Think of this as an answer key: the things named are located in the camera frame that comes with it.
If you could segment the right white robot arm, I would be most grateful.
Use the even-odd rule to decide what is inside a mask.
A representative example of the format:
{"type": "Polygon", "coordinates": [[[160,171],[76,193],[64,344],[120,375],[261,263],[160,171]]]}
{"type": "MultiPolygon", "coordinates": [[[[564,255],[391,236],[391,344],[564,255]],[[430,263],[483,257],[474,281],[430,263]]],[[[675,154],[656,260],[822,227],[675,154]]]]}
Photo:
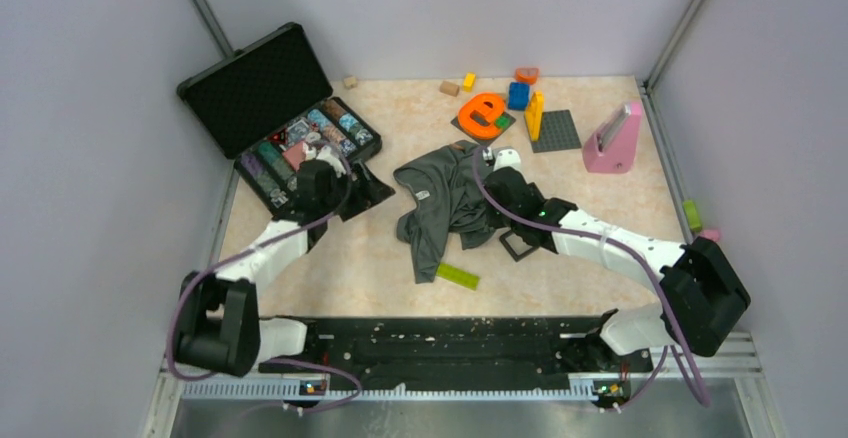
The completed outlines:
{"type": "Polygon", "coordinates": [[[611,311],[586,343],[589,362],[612,370],[637,350],[677,345],[714,356],[751,304],[751,297],[718,243],[661,240],[612,225],[576,204],[544,197],[525,180],[512,148],[482,147],[472,176],[491,218],[534,249],[582,258],[653,292],[653,304],[611,311]]]}

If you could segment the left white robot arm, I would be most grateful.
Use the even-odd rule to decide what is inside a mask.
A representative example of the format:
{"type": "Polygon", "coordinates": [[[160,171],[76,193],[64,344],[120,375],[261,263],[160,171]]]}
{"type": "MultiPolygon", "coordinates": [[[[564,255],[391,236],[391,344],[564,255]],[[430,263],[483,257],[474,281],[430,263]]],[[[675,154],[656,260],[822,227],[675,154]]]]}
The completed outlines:
{"type": "Polygon", "coordinates": [[[259,315],[259,298],[279,275],[307,255],[334,217],[349,220],[395,193],[361,161],[349,162],[328,142],[304,143],[290,207],[242,251],[188,274],[170,321],[169,371],[182,380],[215,374],[243,377],[260,363],[283,358],[297,371],[319,362],[320,344],[296,319],[259,315]]]}

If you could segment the grey t-shirt garment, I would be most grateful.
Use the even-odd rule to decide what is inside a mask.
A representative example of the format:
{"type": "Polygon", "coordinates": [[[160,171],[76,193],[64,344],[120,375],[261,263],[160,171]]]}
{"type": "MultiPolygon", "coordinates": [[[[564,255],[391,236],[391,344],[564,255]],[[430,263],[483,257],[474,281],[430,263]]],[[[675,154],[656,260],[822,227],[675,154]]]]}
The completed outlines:
{"type": "Polygon", "coordinates": [[[496,228],[487,218],[488,202],[477,185],[493,171],[477,143],[460,140],[415,158],[393,172],[408,191],[415,207],[396,224],[396,237],[410,247],[417,284],[431,283],[446,252],[449,237],[457,234],[463,249],[488,242],[496,228]]]}

